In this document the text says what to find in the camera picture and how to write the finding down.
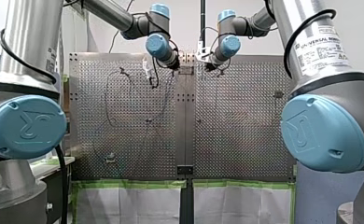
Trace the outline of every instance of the pegboard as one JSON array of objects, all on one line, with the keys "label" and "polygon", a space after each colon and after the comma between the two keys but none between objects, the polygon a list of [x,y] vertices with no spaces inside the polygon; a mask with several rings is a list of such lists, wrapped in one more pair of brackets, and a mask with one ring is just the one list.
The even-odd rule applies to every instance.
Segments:
[{"label": "pegboard", "polygon": [[294,181],[280,130],[284,71],[277,56],[236,56],[223,75],[197,65],[195,178]]},{"label": "pegboard", "polygon": [[158,68],[160,85],[152,89],[142,68],[144,57],[72,54],[75,179],[175,178],[176,77]]},{"label": "pegboard", "polygon": [[178,72],[158,68],[157,89],[144,57],[71,55],[75,179],[177,179],[178,165],[192,165],[192,178],[294,181],[280,131],[282,57],[236,56],[220,75],[187,54]]}]

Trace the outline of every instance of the black cable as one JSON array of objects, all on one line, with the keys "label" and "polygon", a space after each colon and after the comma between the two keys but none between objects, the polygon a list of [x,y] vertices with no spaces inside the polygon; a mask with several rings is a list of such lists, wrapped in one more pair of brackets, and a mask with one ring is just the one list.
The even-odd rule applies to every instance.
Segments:
[{"label": "black cable", "polygon": [[[132,6],[133,1],[134,1],[134,0],[131,0],[131,1],[130,1],[129,5],[127,6],[126,11],[129,11],[129,10],[130,10],[130,7]],[[113,46],[115,45],[116,36],[118,36],[118,34],[119,34],[119,33],[120,33],[120,31],[118,30],[118,31],[115,33],[115,35],[113,36],[112,44],[111,44],[110,49],[109,49],[109,53],[110,53],[110,52],[112,52]]]},{"label": "black cable", "polygon": [[63,7],[72,6],[74,3],[77,3],[77,2],[80,2],[80,0],[75,0],[75,1],[72,1],[72,2],[65,3],[65,4],[63,4]]},{"label": "black cable", "polygon": [[153,62],[153,69],[155,70],[156,74],[156,85],[154,86],[153,83],[151,83],[151,79],[149,80],[150,85],[152,86],[152,89],[156,89],[159,87],[159,74],[157,72],[156,64],[155,64],[155,57],[152,56],[152,62]]},{"label": "black cable", "polygon": [[270,8],[270,2],[269,2],[269,0],[264,0],[264,3],[266,4],[267,13],[269,14],[269,16],[271,18],[273,18],[273,20],[275,20],[275,16],[274,16],[274,14],[272,12],[272,9]]},{"label": "black cable", "polygon": [[61,213],[61,224],[66,224],[68,219],[68,173],[66,170],[65,159],[63,158],[63,151],[60,145],[56,146],[56,152],[60,163],[61,177],[63,183],[63,208]]},{"label": "black cable", "polygon": [[[119,74],[120,75],[124,75],[126,76],[128,79],[129,79],[129,82],[130,82],[130,90],[131,90],[131,86],[133,85],[133,82],[130,80],[130,75],[127,74],[126,72],[124,72],[124,68],[120,67],[119,68],[120,71],[119,71]],[[109,116],[109,112],[108,112],[108,105],[107,105],[107,95],[108,95],[108,91],[109,91],[109,80],[111,78],[111,76],[117,74],[118,72],[111,72],[107,77],[106,77],[106,84],[105,84],[105,93],[104,93],[104,96],[105,96],[105,114],[106,114],[106,120],[108,121],[109,125],[111,127],[115,127],[112,120],[114,119],[111,119],[110,116]]]},{"label": "black cable", "polygon": [[305,20],[304,22],[302,22],[301,25],[299,26],[299,28],[295,32],[293,32],[293,34],[290,36],[290,39],[288,40],[287,45],[285,46],[285,52],[284,52],[284,67],[285,67],[285,70],[289,77],[292,77],[292,75],[290,73],[290,69],[289,69],[289,64],[288,64],[289,54],[290,54],[290,51],[292,50],[293,44],[296,41],[296,38],[306,28],[306,26],[308,24],[310,24],[311,22],[315,21],[318,17],[323,16],[325,14],[331,14],[331,18],[334,19],[336,17],[336,10],[325,9],[325,10],[322,10],[322,11],[316,13],[314,16],[312,16],[312,17],[308,18],[307,20]]},{"label": "black cable", "polygon": [[14,60],[16,60],[18,63],[22,64],[23,66],[45,76],[48,77],[51,80],[51,83],[55,84],[57,82],[56,78],[49,72],[44,71],[40,68],[37,68],[33,65],[30,65],[29,63],[25,62],[23,59],[21,59],[19,56],[17,56],[11,49],[10,47],[7,45],[7,42],[5,40],[5,29],[3,29],[0,32],[0,45],[2,47],[2,49],[10,56],[12,57]]},{"label": "black cable", "polygon": [[206,26],[204,28],[202,28],[202,31],[200,32],[200,40],[203,40],[203,33],[206,29],[209,29],[209,30],[212,30],[212,31],[215,31],[217,32],[217,29],[213,28],[213,27],[210,27],[210,26]]}]

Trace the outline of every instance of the white wall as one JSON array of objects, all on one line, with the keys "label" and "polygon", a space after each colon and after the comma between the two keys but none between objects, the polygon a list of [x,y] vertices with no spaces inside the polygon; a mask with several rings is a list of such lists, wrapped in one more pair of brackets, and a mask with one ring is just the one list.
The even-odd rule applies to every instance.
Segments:
[{"label": "white wall", "polygon": [[[123,6],[128,0],[116,1]],[[158,1],[135,0],[131,12],[147,11],[152,3]],[[171,10],[171,35],[174,41],[184,50],[195,50],[200,30],[199,0],[163,0]],[[335,19],[336,28],[343,40],[344,47],[351,59],[351,64],[364,71],[364,1],[357,0],[326,0],[328,7],[335,8],[338,15]],[[252,16],[264,6],[263,0],[207,0],[207,26],[217,27],[217,14],[223,9],[234,9],[238,15]],[[89,51],[108,52],[116,29],[97,17],[89,16]],[[210,45],[216,34],[207,31],[207,45]],[[248,40],[241,37],[240,54],[251,55],[282,55],[283,47],[277,32],[271,32],[267,37]],[[118,36],[112,52],[145,52],[145,38],[125,41]]]},{"label": "white wall", "polygon": [[[130,0],[114,0],[126,7]],[[157,0],[134,0],[131,12],[148,11],[151,4]],[[200,32],[200,1],[199,0],[162,0],[171,10],[170,33],[180,49],[196,50]],[[8,0],[0,0],[0,30],[5,27]],[[356,0],[326,0],[329,7],[336,8],[338,16],[335,19],[336,28],[343,40],[344,47],[351,59],[351,64],[364,71],[364,2]],[[238,15],[252,16],[263,7],[263,0],[207,0],[207,26],[217,27],[217,14],[223,9],[232,8]],[[88,27],[85,19],[73,9],[63,11],[63,40],[65,59],[69,52],[94,51],[108,52],[113,35],[117,31],[104,21],[89,13]],[[207,31],[207,45],[210,45],[216,34]],[[241,37],[240,54],[282,55],[283,47],[277,32],[271,32],[267,37],[248,40]],[[145,52],[145,38],[126,41],[121,35],[115,40],[112,52],[137,53]]]},{"label": "white wall", "polygon": [[[130,0],[114,0],[126,8]],[[200,1],[199,0],[162,0],[170,8],[170,34],[180,49],[196,49],[196,41],[200,30]],[[135,0],[130,12],[146,12],[157,0]],[[112,38],[117,29],[90,14],[89,16],[89,51],[108,53]],[[146,52],[146,38],[126,41],[121,35],[115,40],[112,52],[142,53]]]}]

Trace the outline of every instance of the metal frame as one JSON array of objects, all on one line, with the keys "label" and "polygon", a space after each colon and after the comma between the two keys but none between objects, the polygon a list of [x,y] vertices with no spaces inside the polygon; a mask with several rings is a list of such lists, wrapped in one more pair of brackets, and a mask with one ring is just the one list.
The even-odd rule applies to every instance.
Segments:
[{"label": "metal frame", "polygon": [[[296,161],[282,142],[278,121],[290,90],[282,57],[235,56],[220,77],[218,70],[204,72],[203,64],[197,69],[197,125],[204,127],[196,128],[200,141],[195,146],[194,178],[294,182]],[[220,100],[214,96],[218,92]],[[268,121],[268,127],[252,123],[255,119]],[[235,135],[241,136],[238,141]],[[262,165],[249,165],[254,162]]]},{"label": "metal frame", "polygon": [[[98,53],[73,53],[70,54],[70,63],[71,63],[71,76],[70,76],[70,102],[71,102],[71,152],[73,156],[77,157],[79,160],[80,149],[82,145],[77,142],[77,114],[79,107],[79,95],[78,95],[78,83],[79,83],[79,73],[87,72],[81,68],[80,66],[85,66],[86,62],[96,61],[98,63],[123,63],[123,62],[131,62],[138,61],[141,62],[144,54],[98,54]],[[198,124],[197,109],[198,105],[199,93],[196,92],[198,86],[198,78],[202,76],[202,67],[199,63],[195,62],[195,58],[193,54],[184,54],[180,57],[181,61],[181,69],[178,72],[175,72],[175,92],[174,92],[174,102],[175,102],[175,176],[124,176],[123,178],[129,179],[141,179],[141,180],[158,180],[158,179],[188,179],[192,178],[234,178],[234,179],[255,179],[262,181],[282,181],[282,182],[294,182],[295,176],[293,175],[293,166],[295,164],[295,160],[289,155],[287,158],[287,175],[233,175],[227,176],[222,175],[222,170],[219,170],[218,176],[206,175],[203,173],[198,175],[196,172],[196,157],[195,153],[197,153],[198,148],[196,145],[196,132]],[[252,63],[257,64],[267,64],[269,71],[272,71],[272,66],[279,66],[279,70],[283,71],[282,68],[282,57],[279,56],[236,56],[233,58],[233,64],[248,64],[248,66]],[[216,75],[216,72],[205,73],[206,76]],[[283,81],[288,82],[287,76],[282,72],[282,74],[276,73],[278,76],[284,76],[285,79]],[[288,96],[288,92],[283,90],[284,98],[283,102],[286,101]]]},{"label": "metal frame", "polygon": [[[169,103],[168,105],[170,106],[170,108],[167,106],[167,108],[165,108],[165,112],[163,113],[163,115],[161,117],[157,119],[157,113],[160,113],[160,108],[161,108],[161,100],[158,97],[158,93],[159,92],[163,92],[165,93],[166,90],[163,89],[164,87],[164,82],[165,77],[167,75],[169,75],[169,70],[168,69],[162,69],[162,68],[158,68],[158,72],[161,78],[161,85],[159,86],[158,89],[152,90],[149,85],[148,85],[148,81],[146,80],[146,77],[144,75],[144,73],[142,73],[141,76],[141,71],[143,72],[142,69],[142,59],[145,57],[145,54],[97,54],[97,53],[72,53],[70,54],[70,106],[71,106],[71,154],[72,156],[77,157],[77,163],[75,165],[76,168],[78,169],[74,169],[74,175],[73,177],[76,179],[100,179],[100,178],[126,178],[126,179],[139,179],[139,180],[164,180],[164,179],[177,179],[176,176],[176,151],[175,151],[175,134],[174,134],[174,130],[170,130],[167,128],[162,127],[162,124],[166,124],[168,126],[166,127],[170,127],[173,126],[173,124],[169,124],[167,121],[170,120],[170,122],[175,123],[173,120],[175,120],[173,117],[175,116],[175,112],[174,110],[174,95],[173,95],[173,91],[175,91],[175,87],[174,87],[174,82],[176,82],[176,78],[174,77],[174,80],[172,80],[171,84],[170,84],[170,94],[171,97],[169,97],[168,101],[170,101],[171,103]],[[92,66],[92,63],[95,63],[96,67],[92,67],[90,71],[85,71],[85,67],[88,68],[88,66]],[[84,150],[82,150],[82,148],[86,148],[86,150],[88,149],[88,146],[86,146],[85,144],[82,144],[81,142],[78,142],[78,134],[79,134],[79,128],[78,128],[78,123],[79,125],[82,125],[81,120],[79,120],[79,113],[82,113],[81,111],[81,107],[84,106],[84,104],[87,103],[87,100],[85,102],[83,102],[82,96],[79,95],[79,92],[82,91],[79,89],[79,82],[81,84],[81,77],[79,76],[81,73],[84,73],[84,78],[86,78],[86,81],[89,82],[96,82],[97,86],[94,85],[93,88],[91,88],[91,91],[103,91],[104,86],[104,75],[106,74],[101,74],[101,72],[94,72],[95,75],[97,77],[90,77],[88,78],[88,73],[92,72],[92,71],[107,71],[109,72],[109,68],[112,68],[112,70],[119,70],[119,66],[118,64],[123,64],[123,66],[126,68],[126,72],[127,73],[131,73],[131,77],[135,78],[134,81],[134,85],[138,86],[136,87],[137,90],[133,90],[133,91],[138,91],[139,93],[139,97],[138,98],[134,98],[133,101],[131,102],[132,107],[136,108],[138,112],[134,113],[134,116],[140,116],[141,117],[145,117],[146,119],[142,119],[140,120],[140,124],[141,126],[137,125],[136,120],[134,120],[133,118],[125,118],[125,122],[127,122],[127,120],[129,122],[132,122],[135,124],[132,125],[132,127],[129,127],[131,129],[137,130],[139,131],[139,129],[141,128],[141,134],[142,132],[144,132],[144,129],[147,130],[148,132],[148,137],[146,140],[140,140],[145,141],[145,148],[147,149],[147,144],[151,144],[150,146],[153,146],[153,148],[156,148],[157,154],[156,153],[149,153],[147,150],[143,150],[141,148],[141,145],[136,145],[135,147],[126,147],[123,148],[123,146],[126,146],[129,144],[129,142],[134,141],[138,141],[139,138],[143,137],[140,136],[139,132],[137,134],[133,134],[133,136],[130,135],[129,136],[125,136],[123,135],[125,138],[119,138],[119,139],[115,139],[114,137],[116,136],[115,133],[112,133],[111,135],[114,136],[112,137],[112,139],[115,139],[115,141],[120,142],[122,144],[122,146],[117,146],[115,147],[114,145],[109,145],[109,147],[112,147],[111,151],[115,152],[115,156],[116,159],[115,160],[111,160],[111,159],[107,159],[104,157],[104,152],[101,151],[101,149],[98,149],[96,151],[94,151],[94,154],[91,154],[89,157],[87,156],[87,151],[86,154],[84,154]],[[115,93],[112,93],[112,86],[114,83],[113,82],[119,82],[119,80],[115,80],[116,78],[114,78],[112,80],[112,82],[109,82],[111,84],[109,84],[109,102],[115,102],[116,97],[115,97]],[[99,100],[104,100],[104,98],[101,98],[98,96],[98,92],[87,92],[87,93],[93,93],[96,96],[93,96],[92,100],[93,101],[99,101]],[[123,92],[116,92],[117,94],[120,94],[120,97],[123,97],[122,94]],[[145,106],[147,108],[149,108],[150,111],[142,111],[142,106]],[[99,110],[97,110],[98,113],[96,113],[95,111],[91,112],[94,113],[92,116],[92,119],[90,121],[85,120],[84,123],[89,123],[91,122],[91,126],[93,125],[93,123],[98,124],[98,117],[102,117],[102,119],[105,117],[104,112],[101,111],[102,108],[100,108]],[[115,132],[112,130],[108,130],[105,133],[109,133],[109,132]],[[151,135],[152,134],[156,134],[158,136],[159,142],[155,142],[153,139],[151,139]],[[163,141],[166,142],[172,142],[171,145],[161,145],[163,143]],[[141,160],[142,158],[147,158],[150,157],[151,160],[146,160],[145,162],[137,162],[139,160]],[[78,172],[80,172],[81,169],[84,169],[86,171],[92,170],[92,174],[84,174],[84,176],[80,175]]]}]

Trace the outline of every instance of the robotic arm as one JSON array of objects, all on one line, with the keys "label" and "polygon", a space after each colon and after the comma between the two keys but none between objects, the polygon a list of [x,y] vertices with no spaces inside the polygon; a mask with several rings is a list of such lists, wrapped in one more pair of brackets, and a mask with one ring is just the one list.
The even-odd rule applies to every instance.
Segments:
[{"label": "robotic arm", "polygon": [[[148,35],[148,52],[164,66],[179,67],[177,52],[169,46],[167,6],[155,4],[136,18],[111,0],[83,4],[128,39]],[[62,167],[66,223],[67,173],[57,147],[66,118],[57,104],[60,94],[53,76],[62,10],[63,0],[9,1],[7,27],[0,33],[0,224],[47,223],[46,184],[35,180],[26,160],[55,147]]]},{"label": "robotic arm", "polygon": [[[163,65],[179,67],[177,52],[169,45],[166,5],[154,4],[148,14],[136,18],[110,0],[83,3],[127,39],[148,35],[147,51]],[[0,64],[0,158],[36,158],[52,150],[63,137],[65,115],[55,103],[59,93],[52,76],[62,10],[62,0],[9,3],[7,28],[0,34],[4,50]]]},{"label": "robotic arm", "polygon": [[364,170],[364,73],[348,61],[332,22],[336,12],[322,0],[266,2],[249,19],[220,13],[218,47],[199,49],[198,60],[216,69],[238,52],[237,36],[266,36],[276,22],[293,83],[281,121],[287,149],[313,170]]}]

